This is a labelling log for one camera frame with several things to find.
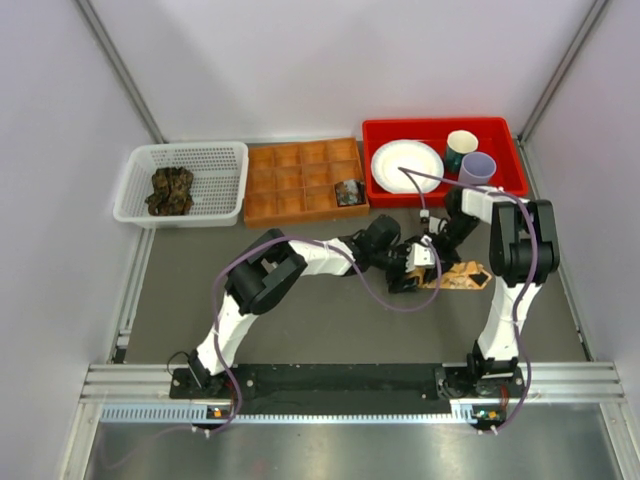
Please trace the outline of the orange patterned tie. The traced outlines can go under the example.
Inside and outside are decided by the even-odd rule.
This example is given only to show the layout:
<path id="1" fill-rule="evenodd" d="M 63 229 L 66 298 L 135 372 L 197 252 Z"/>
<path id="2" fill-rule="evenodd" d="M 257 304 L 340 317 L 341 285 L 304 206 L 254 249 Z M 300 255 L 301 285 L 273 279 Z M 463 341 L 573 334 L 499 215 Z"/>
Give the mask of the orange patterned tie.
<path id="1" fill-rule="evenodd" d="M 411 286 L 423 290 L 433 290 L 439 286 L 444 290 L 477 291 L 487 287 L 493 276 L 481 263 L 466 261 L 453 264 L 448 271 L 442 271 L 440 278 L 437 278 L 435 270 L 427 271 L 423 267 L 410 272 L 406 278 Z"/>

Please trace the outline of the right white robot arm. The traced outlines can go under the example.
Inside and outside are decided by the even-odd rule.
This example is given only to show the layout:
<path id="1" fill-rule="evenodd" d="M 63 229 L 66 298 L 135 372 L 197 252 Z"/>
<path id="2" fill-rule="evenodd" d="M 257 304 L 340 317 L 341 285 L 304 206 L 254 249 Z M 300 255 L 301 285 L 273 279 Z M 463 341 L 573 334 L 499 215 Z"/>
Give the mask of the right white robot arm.
<path id="1" fill-rule="evenodd" d="M 534 298 L 560 264 L 554 207 L 495 187 L 456 186 L 446 194 L 445 226 L 432 238 L 439 257 L 453 263 L 475 228 L 490 227 L 489 265 L 494 295 L 485 327 L 467 355 L 465 370 L 446 370 L 443 385 L 463 395 L 487 396 L 516 382 L 524 356 L 521 333 Z"/>

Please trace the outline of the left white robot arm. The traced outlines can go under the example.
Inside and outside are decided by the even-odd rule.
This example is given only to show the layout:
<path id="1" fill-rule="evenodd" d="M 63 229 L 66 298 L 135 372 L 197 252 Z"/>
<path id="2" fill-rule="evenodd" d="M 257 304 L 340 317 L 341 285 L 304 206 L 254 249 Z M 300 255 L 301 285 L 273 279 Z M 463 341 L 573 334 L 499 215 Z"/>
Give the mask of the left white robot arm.
<path id="1" fill-rule="evenodd" d="M 363 275 L 374 267 L 385 272 L 391 292 L 417 287 L 409 275 L 419 269 L 443 273 L 440 255 L 429 234 L 400 243 L 401 229 L 381 215 L 367 228 L 330 240 L 305 240 L 270 229 L 227 266 L 214 281 L 223 287 L 221 303 L 205 340 L 188 357 L 192 384 L 205 396 L 226 387 L 227 371 L 240 343 L 257 318 L 273 310 L 304 276 Z"/>

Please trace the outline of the rolled dark patterned tie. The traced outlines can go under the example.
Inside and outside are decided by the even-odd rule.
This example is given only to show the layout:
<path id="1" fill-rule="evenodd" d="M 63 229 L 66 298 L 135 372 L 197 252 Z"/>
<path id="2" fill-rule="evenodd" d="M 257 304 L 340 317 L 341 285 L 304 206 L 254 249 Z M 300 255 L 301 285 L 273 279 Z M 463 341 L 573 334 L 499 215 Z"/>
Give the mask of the rolled dark patterned tie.
<path id="1" fill-rule="evenodd" d="M 334 185 L 338 207 L 362 205 L 366 202 L 364 183 L 357 179 L 348 179 Z"/>

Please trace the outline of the lavender plastic cup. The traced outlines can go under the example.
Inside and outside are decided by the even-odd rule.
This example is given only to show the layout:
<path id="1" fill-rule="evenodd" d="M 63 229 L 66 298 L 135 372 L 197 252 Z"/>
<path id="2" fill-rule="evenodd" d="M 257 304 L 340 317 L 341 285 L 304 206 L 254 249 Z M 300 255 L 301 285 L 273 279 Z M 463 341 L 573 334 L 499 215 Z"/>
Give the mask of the lavender plastic cup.
<path id="1" fill-rule="evenodd" d="M 468 185 L 488 185 L 497 171 L 494 158 L 483 152 L 472 152 L 462 158 L 458 181 Z"/>

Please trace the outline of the white paper plate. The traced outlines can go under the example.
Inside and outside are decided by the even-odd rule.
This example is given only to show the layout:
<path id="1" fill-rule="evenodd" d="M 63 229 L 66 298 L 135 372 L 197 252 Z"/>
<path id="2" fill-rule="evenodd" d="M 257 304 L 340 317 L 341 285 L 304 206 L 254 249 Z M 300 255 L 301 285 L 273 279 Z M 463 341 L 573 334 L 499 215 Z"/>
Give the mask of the white paper plate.
<path id="1" fill-rule="evenodd" d="M 376 183 L 388 193 L 430 193 L 440 185 L 444 164 L 437 152 L 424 143 L 395 140 L 375 151 L 371 173 Z"/>

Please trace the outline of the green cup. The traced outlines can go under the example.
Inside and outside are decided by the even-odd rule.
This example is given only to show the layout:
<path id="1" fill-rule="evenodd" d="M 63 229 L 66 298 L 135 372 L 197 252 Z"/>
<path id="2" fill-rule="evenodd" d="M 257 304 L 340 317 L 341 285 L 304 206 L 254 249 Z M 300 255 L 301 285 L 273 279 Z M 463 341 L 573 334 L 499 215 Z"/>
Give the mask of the green cup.
<path id="1" fill-rule="evenodd" d="M 467 130 L 455 130 L 448 134 L 444 154 L 444 166 L 450 173 L 458 173 L 463 158 L 477 150 L 478 138 Z"/>

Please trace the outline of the red plastic bin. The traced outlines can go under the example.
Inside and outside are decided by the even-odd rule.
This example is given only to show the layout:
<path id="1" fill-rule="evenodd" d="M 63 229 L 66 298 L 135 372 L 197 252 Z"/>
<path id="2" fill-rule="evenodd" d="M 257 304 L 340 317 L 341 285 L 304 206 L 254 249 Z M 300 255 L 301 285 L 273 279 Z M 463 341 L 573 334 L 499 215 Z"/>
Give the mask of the red plastic bin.
<path id="1" fill-rule="evenodd" d="M 411 208 L 421 205 L 416 192 L 392 194 L 373 177 L 374 153 L 395 140 L 416 140 L 445 153 L 446 139 L 455 130 L 467 130 L 479 140 L 479 150 L 489 154 L 497 164 L 490 184 L 520 197 L 529 194 L 529 184 L 516 150 L 510 128 L 501 117 L 372 119 L 362 123 L 365 185 L 369 203 L 374 208 Z"/>

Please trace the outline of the orange compartment tray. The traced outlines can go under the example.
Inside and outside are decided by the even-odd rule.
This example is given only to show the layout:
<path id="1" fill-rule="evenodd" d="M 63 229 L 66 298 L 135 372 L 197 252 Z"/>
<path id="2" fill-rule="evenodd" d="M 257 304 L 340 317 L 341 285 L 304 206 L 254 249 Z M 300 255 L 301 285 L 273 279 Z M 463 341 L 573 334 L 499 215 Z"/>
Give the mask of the orange compartment tray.
<path id="1" fill-rule="evenodd" d="M 334 185 L 364 183 L 362 205 L 338 207 Z M 365 216 L 370 204 L 357 141 L 353 137 L 249 148 L 244 223 L 271 228 Z"/>

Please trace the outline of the white perforated plastic basket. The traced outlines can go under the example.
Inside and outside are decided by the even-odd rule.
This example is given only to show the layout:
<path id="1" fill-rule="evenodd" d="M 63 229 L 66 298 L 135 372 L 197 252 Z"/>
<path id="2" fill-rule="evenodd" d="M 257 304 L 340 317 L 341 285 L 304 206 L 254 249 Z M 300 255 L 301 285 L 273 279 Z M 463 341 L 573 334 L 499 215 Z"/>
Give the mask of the white perforated plastic basket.
<path id="1" fill-rule="evenodd" d="M 249 149 L 238 141 L 146 145 L 130 155 L 116 195 L 113 217 L 144 229 L 229 227 L 245 197 Z M 192 205 L 184 215 L 156 216 L 146 199 L 157 170 L 183 168 L 193 175 Z"/>

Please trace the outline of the dark camouflage tie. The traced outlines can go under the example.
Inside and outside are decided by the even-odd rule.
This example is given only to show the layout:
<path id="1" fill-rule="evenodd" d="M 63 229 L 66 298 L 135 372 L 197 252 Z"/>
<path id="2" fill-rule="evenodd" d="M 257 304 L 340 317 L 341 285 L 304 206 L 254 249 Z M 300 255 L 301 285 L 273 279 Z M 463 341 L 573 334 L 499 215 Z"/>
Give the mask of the dark camouflage tie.
<path id="1" fill-rule="evenodd" d="M 193 206 L 194 175 L 184 167 L 159 168 L 151 177 L 153 192 L 145 199 L 151 216 L 184 216 Z"/>

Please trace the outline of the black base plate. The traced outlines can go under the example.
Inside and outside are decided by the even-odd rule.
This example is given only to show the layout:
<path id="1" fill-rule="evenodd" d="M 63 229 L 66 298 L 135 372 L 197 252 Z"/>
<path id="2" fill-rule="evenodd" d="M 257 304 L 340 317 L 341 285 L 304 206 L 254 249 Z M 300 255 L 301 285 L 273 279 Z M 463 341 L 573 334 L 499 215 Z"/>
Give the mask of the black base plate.
<path id="1" fill-rule="evenodd" d="M 521 373 L 473 381 L 459 365 L 242 364 L 232 372 L 242 414 L 443 413 L 452 400 L 515 400 L 524 390 Z"/>

